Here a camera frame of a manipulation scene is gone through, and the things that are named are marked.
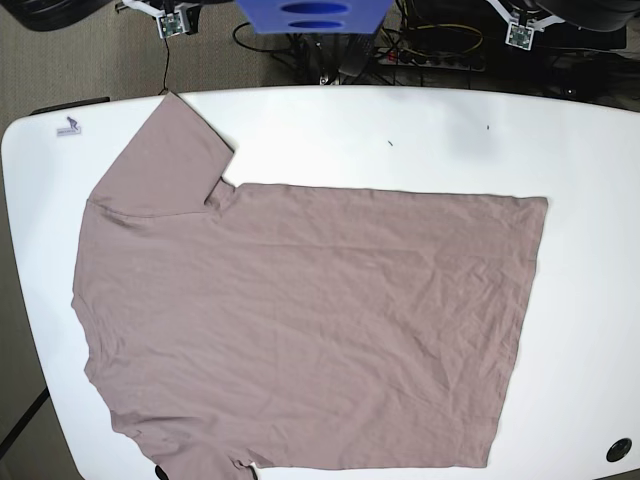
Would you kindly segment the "mauve T-shirt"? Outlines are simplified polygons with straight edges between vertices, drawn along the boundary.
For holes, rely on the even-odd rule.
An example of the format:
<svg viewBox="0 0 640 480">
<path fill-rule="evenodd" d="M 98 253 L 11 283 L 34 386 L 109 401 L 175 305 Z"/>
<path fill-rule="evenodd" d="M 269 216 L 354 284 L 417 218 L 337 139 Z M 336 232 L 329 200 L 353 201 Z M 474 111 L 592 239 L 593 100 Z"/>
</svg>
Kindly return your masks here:
<svg viewBox="0 0 640 480">
<path fill-rule="evenodd" d="M 225 182 L 167 95 L 91 192 L 72 306 L 113 429 L 172 479 L 483 468 L 543 198 Z"/>
</svg>

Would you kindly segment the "black power strip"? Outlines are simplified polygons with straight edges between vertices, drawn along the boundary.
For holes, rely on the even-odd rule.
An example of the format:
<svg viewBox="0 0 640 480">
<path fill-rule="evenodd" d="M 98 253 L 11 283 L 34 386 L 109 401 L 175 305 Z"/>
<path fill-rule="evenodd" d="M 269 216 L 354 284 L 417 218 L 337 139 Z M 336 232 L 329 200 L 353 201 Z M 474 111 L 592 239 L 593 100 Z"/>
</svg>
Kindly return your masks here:
<svg viewBox="0 0 640 480">
<path fill-rule="evenodd" d="M 377 63 L 384 67 L 444 69 L 485 72 L 486 61 L 478 53 L 462 55 L 451 52 L 422 52 L 409 48 L 394 48 L 381 52 Z"/>
</svg>

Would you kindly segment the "small purple logo sticker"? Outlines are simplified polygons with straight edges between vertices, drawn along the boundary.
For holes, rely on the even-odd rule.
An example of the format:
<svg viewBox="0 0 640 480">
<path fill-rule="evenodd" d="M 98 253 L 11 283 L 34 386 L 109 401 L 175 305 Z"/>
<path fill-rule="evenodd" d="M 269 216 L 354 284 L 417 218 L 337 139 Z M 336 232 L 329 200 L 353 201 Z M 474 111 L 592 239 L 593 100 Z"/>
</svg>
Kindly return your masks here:
<svg viewBox="0 0 640 480">
<path fill-rule="evenodd" d="M 72 118 L 71 116 L 66 117 L 66 124 L 64 127 L 60 127 L 56 129 L 57 137 L 68 137 L 74 135 L 80 135 L 82 133 L 82 128 L 79 122 Z"/>
</svg>

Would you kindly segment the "blue plastic mount plate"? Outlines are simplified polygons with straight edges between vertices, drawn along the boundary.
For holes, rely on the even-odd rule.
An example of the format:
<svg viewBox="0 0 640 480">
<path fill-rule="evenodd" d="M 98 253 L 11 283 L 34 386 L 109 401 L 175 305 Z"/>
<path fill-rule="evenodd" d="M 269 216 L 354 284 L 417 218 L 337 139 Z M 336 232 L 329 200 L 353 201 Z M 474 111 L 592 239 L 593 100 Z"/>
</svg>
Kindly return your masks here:
<svg viewBox="0 0 640 480">
<path fill-rule="evenodd" d="M 259 34 L 371 34 L 391 0 L 238 0 Z"/>
</svg>

